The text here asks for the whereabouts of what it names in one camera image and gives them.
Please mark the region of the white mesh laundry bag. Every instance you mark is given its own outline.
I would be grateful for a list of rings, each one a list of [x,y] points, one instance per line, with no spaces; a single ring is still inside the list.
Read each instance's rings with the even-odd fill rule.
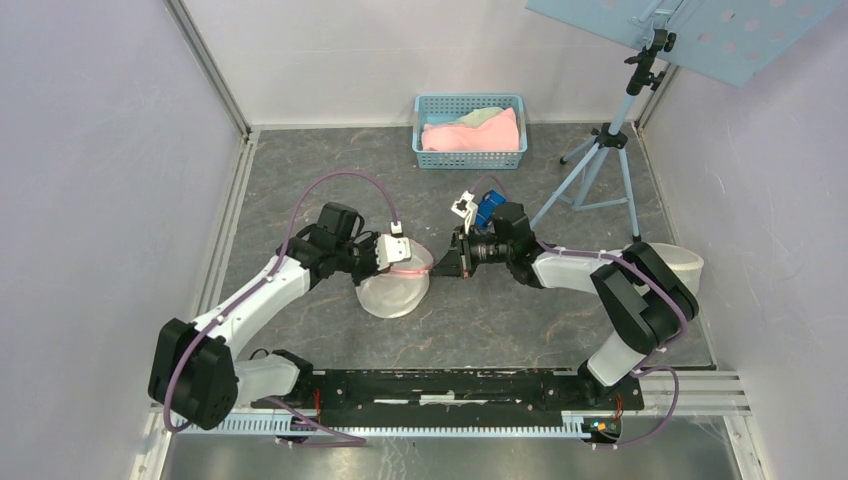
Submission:
[[[429,272],[434,259],[430,251],[411,240],[411,258],[363,281],[356,287],[360,306],[369,314],[394,319],[408,315],[425,297],[429,286]]]

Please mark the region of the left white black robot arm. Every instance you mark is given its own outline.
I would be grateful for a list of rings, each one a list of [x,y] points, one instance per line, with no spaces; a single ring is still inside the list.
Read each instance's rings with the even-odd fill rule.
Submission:
[[[310,365],[285,353],[239,360],[247,342],[287,305],[336,273],[355,285],[387,272],[411,256],[402,223],[388,232],[366,231],[352,207],[326,203],[318,220],[287,239],[249,282],[190,322],[169,320],[160,330],[147,386],[168,414],[203,430],[218,426],[235,407],[279,397],[306,405]]]

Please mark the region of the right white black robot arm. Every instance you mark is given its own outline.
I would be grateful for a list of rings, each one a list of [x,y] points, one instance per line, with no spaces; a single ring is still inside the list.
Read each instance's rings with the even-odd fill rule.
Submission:
[[[570,250],[538,240],[524,207],[496,206],[491,226],[459,226],[434,277],[467,279],[484,264],[503,264],[515,281],[536,289],[567,289],[596,295],[612,334],[581,366],[580,400],[602,408],[620,381],[655,352],[683,335],[700,311],[695,294],[653,245],[634,242],[622,250]]]

